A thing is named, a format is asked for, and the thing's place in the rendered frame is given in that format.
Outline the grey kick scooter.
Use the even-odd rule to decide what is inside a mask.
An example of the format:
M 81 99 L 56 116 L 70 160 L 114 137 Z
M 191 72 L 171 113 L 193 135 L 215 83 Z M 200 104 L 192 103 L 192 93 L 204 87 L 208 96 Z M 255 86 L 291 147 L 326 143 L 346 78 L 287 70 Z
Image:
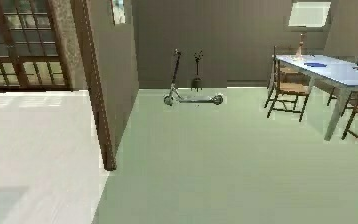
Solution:
M 224 101 L 222 94 L 216 94 L 212 97 L 206 96 L 203 98 L 197 98 L 196 96 L 185 97 L 178 92 L 178 88 L 176 87 L 176 81 L 182 53 L 179 49 L 176 49 L 174 55 L 176 56 L 176 61 L 172 81 L 170 84 L 170 90 L 169 93 L 163 97 L 163 102 L 169 106 L 172 106 L 174 101 L 178 101 L 179 103 L 212 103 L 215 105 L 222 104 Z M 194 57 L 196 63 L 196 76 L 191 81 L 190 90 L 195 89 L 197 92 L 199 92 L 200 90 L 202 90 L 202 79 L 199 76 L 199 62 L 203 57 L 203 51 L 200 50 L 198 53 L 195 53 Z

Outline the pink candlestick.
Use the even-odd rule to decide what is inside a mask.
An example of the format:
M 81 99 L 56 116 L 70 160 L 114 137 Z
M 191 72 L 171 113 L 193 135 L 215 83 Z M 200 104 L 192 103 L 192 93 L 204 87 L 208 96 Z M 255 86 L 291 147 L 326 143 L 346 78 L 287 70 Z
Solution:
M 299 39 L 298 48 L 297 48 L 296 53 L 295 53 L 295 59 L 297 59 L 297 60 L 301 60 L 301 59 L 302 59 L 302 50 L 303 50 L 303 46 L 304 46 L 305 36 L 306 36 L 305 33 L 301 33 L 301 34 L 300 34 L 300 39 Z

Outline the white window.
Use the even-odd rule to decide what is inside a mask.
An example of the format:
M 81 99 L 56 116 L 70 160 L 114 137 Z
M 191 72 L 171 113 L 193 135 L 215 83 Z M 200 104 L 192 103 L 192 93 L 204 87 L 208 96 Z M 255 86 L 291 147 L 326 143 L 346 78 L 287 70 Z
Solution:
M 330 2 L 293 2 L 288 25 L 290 27 L 321 28 L 326 24 L 330 8 Z

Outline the pale blue dining table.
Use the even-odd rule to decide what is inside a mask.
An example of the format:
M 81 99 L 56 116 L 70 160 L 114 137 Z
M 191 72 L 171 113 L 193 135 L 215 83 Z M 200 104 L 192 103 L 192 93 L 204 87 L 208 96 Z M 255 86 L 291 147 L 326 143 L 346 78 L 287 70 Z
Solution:
M 295 59 L 295 55 L 277 55 L 277 58 L 282 63 L 310 78 L 308 85 L 309 92 L 312 91 L 317 80 L 326 81 L 339 90 L 337 101 L 324 136 L 326 141 L 330 141 L 347 98 L 351 92 L 358 92 L 358 70 L 355 69 L 355 64 L 324 55 L 302 55 L 301 60 Z M 304 65 L 304 63 L 310 62 L 326 64 L 327 67 L 308 67 Z

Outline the brown framed window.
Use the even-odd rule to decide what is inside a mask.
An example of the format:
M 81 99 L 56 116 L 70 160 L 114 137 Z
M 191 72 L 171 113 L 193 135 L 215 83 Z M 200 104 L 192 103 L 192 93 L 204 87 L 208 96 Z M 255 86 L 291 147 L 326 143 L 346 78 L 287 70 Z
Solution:
M 0 92 L 70 91 L 50 0 L 0 0 Z

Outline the framed wall picture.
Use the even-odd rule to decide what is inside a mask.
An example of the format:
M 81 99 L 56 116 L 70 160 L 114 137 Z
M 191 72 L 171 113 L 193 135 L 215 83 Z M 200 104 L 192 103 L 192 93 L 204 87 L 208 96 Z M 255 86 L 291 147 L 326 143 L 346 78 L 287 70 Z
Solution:
M 125 24 L 125 8 L 124 8 L 124 0 L 111 0 L 112 3 L 112 14 L 113 21 L 115 25 Z

